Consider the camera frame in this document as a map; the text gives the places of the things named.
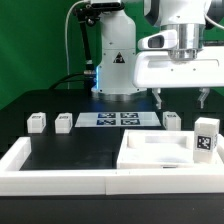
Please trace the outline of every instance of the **white tray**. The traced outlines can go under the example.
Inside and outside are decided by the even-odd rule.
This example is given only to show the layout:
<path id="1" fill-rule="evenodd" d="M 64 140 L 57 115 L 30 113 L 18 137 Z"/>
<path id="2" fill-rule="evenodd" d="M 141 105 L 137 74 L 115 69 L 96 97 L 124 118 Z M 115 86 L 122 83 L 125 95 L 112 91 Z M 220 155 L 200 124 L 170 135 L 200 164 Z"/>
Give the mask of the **white tray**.
<path id="1" fill-rule="evenodd" d="M 0 160 L 0 196 L 224 193 L 221 164 L 187 169 L 20 171 L 31 150 L 30 138 L 19 138 Z M 221 135 L 218 153 L 223 160 Z"/>
<path id="2" fill-rule="evenodd" d="M 117 168 L 204 168 L 223 165 L 218 152 L 212 164 L 194 163 L 193 144 L 194 132 L 126 130 Z"/>

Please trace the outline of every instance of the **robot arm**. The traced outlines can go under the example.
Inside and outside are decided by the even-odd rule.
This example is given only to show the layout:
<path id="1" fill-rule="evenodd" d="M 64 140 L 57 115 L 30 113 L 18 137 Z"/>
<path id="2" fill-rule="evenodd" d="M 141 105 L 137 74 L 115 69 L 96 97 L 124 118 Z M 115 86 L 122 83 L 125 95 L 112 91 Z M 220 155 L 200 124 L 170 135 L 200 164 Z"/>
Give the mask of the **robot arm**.
<path id="1" fill-rule="evenodd" d="M 160 88 L 199 87 L 203 108 L 209 88 L 224 86 L 224 47 L 203 46 L 204 29 L 211 28 L 205 15 L 219 22 L 224 0 L 145 0 L 144 15 L 160 32 L 138 42 L 143 52 L 137 56 L 134 85 L 152 88 L 157 99 Z"/>
<path id="2" fill-rule="evenodd" d="M 169 50 L 173 60 L 193 60 L 203 48 L 205 14 L 215 22 L 224 17 L 222 0 L 145 0 L 144 15 L 153 26 L 161 28 L 159 34 L 143 38 L 141 50 Z"/>

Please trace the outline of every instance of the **white cable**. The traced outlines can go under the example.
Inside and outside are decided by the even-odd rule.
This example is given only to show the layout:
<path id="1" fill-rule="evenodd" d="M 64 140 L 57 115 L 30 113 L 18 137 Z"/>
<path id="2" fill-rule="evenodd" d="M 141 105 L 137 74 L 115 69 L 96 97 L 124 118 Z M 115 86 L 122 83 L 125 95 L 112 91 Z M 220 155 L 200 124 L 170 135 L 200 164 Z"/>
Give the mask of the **white cable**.
<path id="1" fill-rule="evenodd" d="M 211 24 L 213 24 L 214 26 L 220 28 L 221 30 L 224 30 L 224 26 L 216 23 L 215 21 L 213 21 L 212 19 L 210 19 L 206 14 L 205 14 L 205 19 L 210 22 Z"/>
<path id="2" fill-rule="evenodd" d="M 69 21 L 69 17 L 72 13 L 72 10 L 79 4 L 81 3 L 87 3 L 89 1 L 87 0 L 82 0 L 82 1 L 78 1 L 76 3 L 74 3 L 72 5 L 72 7 L 69 9 L 67 16 L 66 16 L 66 20 L 65 20 L 65 51 L 66 51 L 66 61 L 67 61 L 67 75 L 70 74 L 70 64 L 69 64 L 69 52 L 68 52 L 68 21 Z"/>

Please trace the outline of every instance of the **small white block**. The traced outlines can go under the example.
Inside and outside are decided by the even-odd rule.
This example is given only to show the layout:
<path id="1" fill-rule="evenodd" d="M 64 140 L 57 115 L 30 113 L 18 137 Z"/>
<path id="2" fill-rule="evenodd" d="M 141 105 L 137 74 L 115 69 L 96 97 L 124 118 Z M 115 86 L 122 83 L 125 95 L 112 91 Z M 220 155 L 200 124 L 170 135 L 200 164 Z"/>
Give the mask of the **small white block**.
<path id="1" fill-rule="evenodd" d="M 57 134 L 68 134 L 72 128 L 72 114 L 59 114 L 55 120 L 55 132 Z"/>
<path id="2" fill-rule="evenodd" d="M 194 128 L 194 153 L 195 163 L 212 163 L 217 151 L 219 133 L 218 119 L 199 118 Z"/>
<path id="3" fill-rule="evenodd" d="M 175 112 L 164 112 L 163 113 L 163 126 L 169 131 L 180 131 L 181 130 L 181 119 Z"/>
<path id="4" fill-rule="evenodd" d="M 42 133 L 46 126 L 45 113 L 33 113 L 27 120 L 28 133 Z"/>

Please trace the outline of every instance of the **black table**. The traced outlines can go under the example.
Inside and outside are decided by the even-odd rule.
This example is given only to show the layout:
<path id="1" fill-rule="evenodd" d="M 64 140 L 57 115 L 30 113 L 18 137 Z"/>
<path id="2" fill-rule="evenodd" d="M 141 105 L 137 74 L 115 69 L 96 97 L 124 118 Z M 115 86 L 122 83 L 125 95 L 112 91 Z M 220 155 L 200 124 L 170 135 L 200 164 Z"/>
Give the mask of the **black table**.
<path id="1" fill-rule="evenodd" d="M 212 91 L 199 109 L 198 96 L 198 89 L 165 89 L 161 98 L 166 106 L 157 110 L 150 92 L 144 99 L 109 102 L 92 99 L 82 90 L 30 91 L 0 111 L 0 153 L 3 156 L 18 137 L 30 136 L 32 153 L 21 170 L 115 169 L 125 128 L 73 127 L 68 135 L 56 135 L 57 115 L 70 112 L 75 123 L 80 112 L 156 111 L 161 119 L 163 111 L 175 111 L 182 130 L 193 130 L 198 117 L 210 117 L 221 120 L 223 134 L 224 97 Z M 46 113 L 47 127 L 42 134 L 30 135 L 26 120 L 35 112 Z M 222 193 L 0 197 L 0 222 L 223 223 L 223 209 Z"/>

